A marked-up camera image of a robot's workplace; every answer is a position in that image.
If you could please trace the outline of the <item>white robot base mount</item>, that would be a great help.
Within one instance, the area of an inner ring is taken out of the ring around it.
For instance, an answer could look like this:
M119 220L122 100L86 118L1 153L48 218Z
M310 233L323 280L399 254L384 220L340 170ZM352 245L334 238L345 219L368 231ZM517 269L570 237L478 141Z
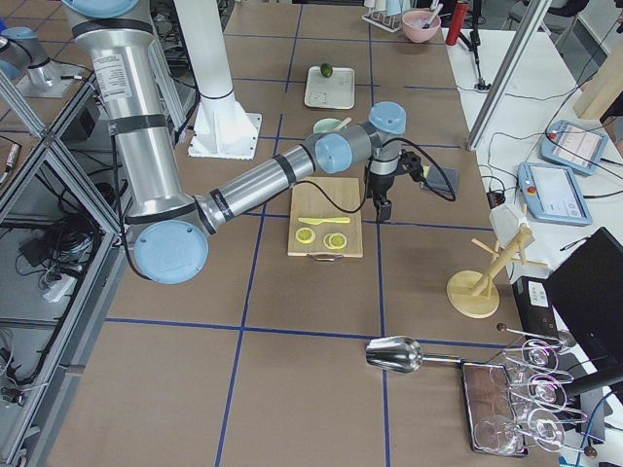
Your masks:
M180 0L174 5L201 98L189 155L253 159L262 116L245 112L236 98L217 3Z

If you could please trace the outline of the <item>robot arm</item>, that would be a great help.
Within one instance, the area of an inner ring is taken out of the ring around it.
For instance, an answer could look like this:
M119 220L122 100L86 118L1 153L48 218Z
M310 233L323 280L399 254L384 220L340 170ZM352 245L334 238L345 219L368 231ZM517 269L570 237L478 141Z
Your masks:
M238 103L221 19L212 1L174 5L200 96L186 150L175 147L159 101L150 51L157 42L145 1L67 1L76 44L91 58L108 116L112 152L122 161L132 205L120 218L135 238L128 261L163 284L200 273L209 238L225 223L302 184L317 171L366 165L364 196L381 216L395 177L421 181L420 158L402 149L407 115L399 104L374 105L361 124L312 134L292 149L235 174L254 155L260 116Z

